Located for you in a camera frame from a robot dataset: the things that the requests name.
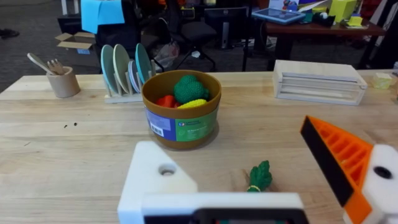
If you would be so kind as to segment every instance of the bowl label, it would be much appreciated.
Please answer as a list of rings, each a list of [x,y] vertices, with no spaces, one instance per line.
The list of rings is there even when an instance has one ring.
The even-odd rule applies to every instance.
[[[170,141],[194,141],[210,134],[217,120],[218,107],[211,113],[199,118],[165,118],[146,109],[151,130]]]

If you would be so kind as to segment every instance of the table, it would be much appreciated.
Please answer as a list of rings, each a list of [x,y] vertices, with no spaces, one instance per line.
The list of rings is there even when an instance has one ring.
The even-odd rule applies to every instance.
[[[264,28],[267,34],[276,35],[277,43],[275,47],[275,56],[277,59],[290,60],[290,53],[292,51],[294,39],[303,35],[349,35],[349,36],[382,36],[386,31],[379,26],[363,19],[363,26],[369,26],[367,29],[348,29],[341,24],[335,24],[331,27],[323,27],[315,23],[309,24],[290,24],[280,25],[272,22],[264,23]],[[361,63],[363,60],[367,60],[370,56],[371,51],[366,51],[362,56]],[[244,54],[244,66],[246,69],[247,54]],[[275,66],[275,60],[269,60],[267,70],[273,71]]]
[[[361,71],[369,81],[375,71]],[[219,131],[194,151],[168,151],[201,192],[243,191],[242,169],[267,159],[271,191],[298,192],[311,223],[343,223],[299,130],[310,114],[370,143],[398,147],[396,90],[366,91],[360,106],[273,97],[270,72],[213,73],[222,86]],[[155,137],[142,103],[108,105],[101,75],[58,99],[45,76],[0,94],[0,223],[118,223],[116,208],[136,142]]]

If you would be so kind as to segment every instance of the toy broccoli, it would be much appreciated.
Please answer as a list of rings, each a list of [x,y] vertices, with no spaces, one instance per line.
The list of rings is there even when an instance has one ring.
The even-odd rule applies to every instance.
[[[202,83],[198,82],[194,75],[185,75],[175,84],[174,97],[182,104],[197,99],[207,100],[209,97],[209,90],[206,89]]]
[[[262,192],[270,186],[272,175],[269,172],[269,162],[262,161],[258,167],[250,171],[250,186],[247,192]]]

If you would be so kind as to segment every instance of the yellow toy corn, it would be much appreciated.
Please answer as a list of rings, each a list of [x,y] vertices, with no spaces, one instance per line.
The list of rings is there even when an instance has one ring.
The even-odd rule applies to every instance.
[[[196,107],[196,106],[204,105],[205,103],[207,103],[207,101],[203,100],[203,99],[192,100],[192,101],[190,101],[188,103],[185,103],[184,105],[179,106],[178,109],[193,108],[193,107]]]

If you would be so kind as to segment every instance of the red toy pepper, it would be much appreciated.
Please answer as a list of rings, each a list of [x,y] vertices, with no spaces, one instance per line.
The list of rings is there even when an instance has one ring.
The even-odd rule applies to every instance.
[[[164,96],[164,97],[158,99],[156,101],[156,104],[159,105],[159,106],[164,106],[164,107],[168,107],[168,108],[174,108],[175,104],[176,104],[176,101],[175,101],[174,96],[167,95],[167,96]]]

